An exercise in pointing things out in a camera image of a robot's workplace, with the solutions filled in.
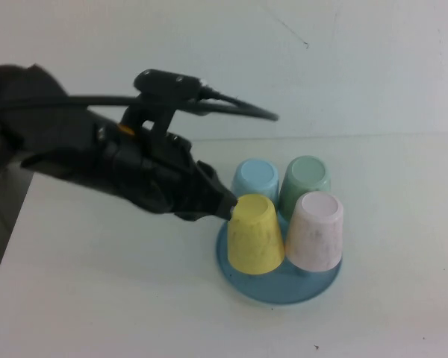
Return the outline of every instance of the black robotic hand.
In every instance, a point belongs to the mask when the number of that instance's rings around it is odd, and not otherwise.
[[[134,86],[137,98],[68,96],[39,66],[0,66],[0,171],[20,161],[23,168],[118,195],[151,213],[230,219],[237,199],[211,166],[193,160],[189,141],[167,131],[172,117],[176,110],[277,116],[198,78],[148,70]],[[233,105],[203,101],[210,98]],[[90,105],[128,109],[117,124],[89,111]],[[146,121],[152,129],[143,127]]]

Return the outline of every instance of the green cup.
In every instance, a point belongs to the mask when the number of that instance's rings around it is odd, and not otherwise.
[[[284,219],[290,221],[297,199],[315,191],[330,191],[330,174],[325,163],[311,156],[292,160],[285,172],[279,197],[279,212]]]

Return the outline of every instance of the blue plate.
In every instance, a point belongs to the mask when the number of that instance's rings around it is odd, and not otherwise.
[[[288,223],[279,216],[282,237],[287,236]],[[310,300],[325,291],[340,271],[342,261],[332,270],[309,272],[287,258],[267,274],[243,274],[232,268],[227,258],[227,223],[217,235],[217,262],[229,283],[239,292],[268,304],[296,304]]]

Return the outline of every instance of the upside-down cup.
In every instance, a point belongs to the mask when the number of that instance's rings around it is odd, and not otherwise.
[[[231,191],[238,198],[245,194],[267,196],[274,205],[279,201],[279,171],[264,159],[244,160],[236,169]]]
[[[329,192],[330,174],[325,163],[305,155],[292,160],[285,172],[279,196],[279,212],[290,221],[297,199],[307,192]]]
[[[343,206],[332,194],[309,192],[293,211],[285,241],[289,261],[302,270],[333,269],[342,259]]]
[[[228,223],[228,261],[245,274],[266,274],[285,257],[272,201],[259,194],[241,196]]]

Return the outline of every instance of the yellow cup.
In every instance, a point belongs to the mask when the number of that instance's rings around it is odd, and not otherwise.
[[[259,194],[241,196],[228,223],[228,260],[245,274],[266,274],[285,257],[276,209]]]

